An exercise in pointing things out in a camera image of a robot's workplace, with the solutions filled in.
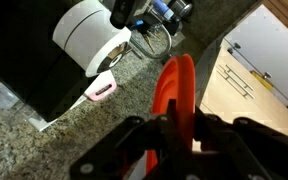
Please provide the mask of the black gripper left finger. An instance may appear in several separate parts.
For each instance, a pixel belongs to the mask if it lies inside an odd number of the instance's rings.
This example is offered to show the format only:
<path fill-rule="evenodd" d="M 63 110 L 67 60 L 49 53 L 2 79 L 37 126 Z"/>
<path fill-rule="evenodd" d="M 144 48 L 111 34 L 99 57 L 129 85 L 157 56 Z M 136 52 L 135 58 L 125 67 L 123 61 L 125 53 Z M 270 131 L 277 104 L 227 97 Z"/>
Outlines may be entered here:
<path fill-rule="evenodd" d="M 145 180 L 185 180 L 190 152 L 169 112 L 145 121 L 126 118 L 70 166 L 71 180 L 122 180 L 144 153 L 157 153 L 157 165 Z"/>

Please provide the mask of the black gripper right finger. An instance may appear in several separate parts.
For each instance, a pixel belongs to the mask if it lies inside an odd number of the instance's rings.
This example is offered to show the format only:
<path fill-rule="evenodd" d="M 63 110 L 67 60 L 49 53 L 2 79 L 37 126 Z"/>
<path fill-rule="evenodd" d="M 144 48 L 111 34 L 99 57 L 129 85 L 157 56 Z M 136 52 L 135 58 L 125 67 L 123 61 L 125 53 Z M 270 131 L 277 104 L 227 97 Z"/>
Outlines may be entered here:
<path fill-rule="evenodd" d="M 288 135 L 247 117 L 227 123 L 195 108 L 194 140 L 218 154 L 237 179 L 288 180 Z"/>

